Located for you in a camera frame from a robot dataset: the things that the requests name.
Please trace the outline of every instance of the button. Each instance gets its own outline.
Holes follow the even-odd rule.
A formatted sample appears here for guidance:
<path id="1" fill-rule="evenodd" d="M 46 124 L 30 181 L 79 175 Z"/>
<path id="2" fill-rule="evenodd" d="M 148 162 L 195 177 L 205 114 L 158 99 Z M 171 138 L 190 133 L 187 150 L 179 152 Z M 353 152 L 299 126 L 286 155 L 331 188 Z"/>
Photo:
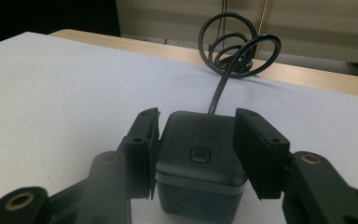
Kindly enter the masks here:
<path id="1" fill-rule="evenodd" d="M 191 149 L 191 160 L 206 163 L 211 158 L 211 150 L 207 147 L 193 147 Z"/>

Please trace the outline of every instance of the beige wall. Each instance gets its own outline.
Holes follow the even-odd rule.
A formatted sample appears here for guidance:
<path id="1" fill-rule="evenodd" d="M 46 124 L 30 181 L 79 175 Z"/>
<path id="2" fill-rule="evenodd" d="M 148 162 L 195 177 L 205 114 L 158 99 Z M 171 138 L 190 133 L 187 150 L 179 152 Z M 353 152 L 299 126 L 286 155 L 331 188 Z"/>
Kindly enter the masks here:
<path id="1" fill-rule="evenodd" d="M 228 0 L 227 10 L 246 16 L 257 30 L 265 1 Z M 220 12 L 221 2 L 117 0 L 121 33 L 197 42 L 200 27 Z M 267 0 L 264 33 L 277 35 L 284 53 L 358 63 L 358 0 Z"/>

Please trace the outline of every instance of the power cord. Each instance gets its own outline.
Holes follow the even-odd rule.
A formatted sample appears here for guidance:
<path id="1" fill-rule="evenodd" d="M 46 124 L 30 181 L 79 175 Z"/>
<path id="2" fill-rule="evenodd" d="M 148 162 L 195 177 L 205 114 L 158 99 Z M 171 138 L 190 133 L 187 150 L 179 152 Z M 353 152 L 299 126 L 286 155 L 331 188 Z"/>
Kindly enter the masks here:
<path id="1" fill-rule="evenodd" d="M 233 18 L 239 21 L 242 21 L 250 30 L 252 38 L 249 39 L 246 35 L 241 33 L 231 33 L 231 34 L 223 34 L 218 37 L 214 43 L 208 49 L 208 57 L 205 54 L 203 49 L 203 38 L 208 27 L 217 20 L 224 19 L 226 23 L 226 18 Z M 216 56 L 213 58 L 213 53 L 216 47 L 223 41 L 231 37 L 238 37 L 242 39 L 245 43 L 243 45 L 234 45 L 230 47 L 226 47 L 219 52 L 217 52 Z M 255 57 L 255 50 L 258 43 L 263 41 L 270 41 L 274 44 L 275 49 L 269 59 L 260 67 L 251 71 L 253 66 L 252 59 Z M 217 104 L 219 103 L 220 96 L 222 95 L 223 89 L 225 88 L 227 81 L 230 77 L 233 78 L 241 78 L 241 77 L 251 77 L 260 72 L 264 71 L 268 68 L 272 63 L 275 62 L 279 53 L 281 52 L 281 40 L 275 35 L 257 35 L 254 26 L 252 23 L 243 17 L 242 15 L 235 12 L 222 12 L 205 22 L 200 30 L 199 35 L 199 51 L 202 60 L 210 67 L 215 73 L 222 76 L 219 84 L 217 85 L 216 91 L 214 92 L 213 99 L 209 106 L 208 114 L 214 114 Z M 222 56 L 233 49 L 237 49 L 237 52 L 228 56 L 224 59 L 221 59 Z"/>

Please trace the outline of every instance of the black box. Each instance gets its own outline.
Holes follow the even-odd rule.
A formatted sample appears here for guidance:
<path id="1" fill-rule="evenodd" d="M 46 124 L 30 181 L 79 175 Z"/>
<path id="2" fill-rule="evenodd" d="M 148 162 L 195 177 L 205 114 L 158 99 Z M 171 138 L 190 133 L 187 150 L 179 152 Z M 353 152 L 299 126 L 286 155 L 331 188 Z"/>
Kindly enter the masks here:
<path id="1" fill-rule="evenodd" d="M 234 121 L 184 111 L 170 115 L 161 136 L 156 175 L 164 211 L 232 222 L 247 180 L 232 147 Z"/>

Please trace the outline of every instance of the white paper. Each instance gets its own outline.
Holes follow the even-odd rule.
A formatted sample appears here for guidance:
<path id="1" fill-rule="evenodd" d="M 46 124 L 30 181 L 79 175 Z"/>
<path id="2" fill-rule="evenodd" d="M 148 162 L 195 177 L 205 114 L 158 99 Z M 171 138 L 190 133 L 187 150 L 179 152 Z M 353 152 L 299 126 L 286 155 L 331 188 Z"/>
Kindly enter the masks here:
<path id="1" fill-rule="evenodd" d="M 116 150 L 136 115 L 207 112 L 220 77 L 179 63 L 26 33 L 0 43 L 0 198 L 40 186 L 52 195 Z M 258 77 L 231 79 L 216 114 L 254 110 L 291 142 L 318 153 L 358 188 L 358 97 Z M 164 213 L 158 196 L 132 200 L 133 223 L 204 223 Z M 282 202 L 260 202 L 247 184 L 234 223 L 285 223 Z"/>

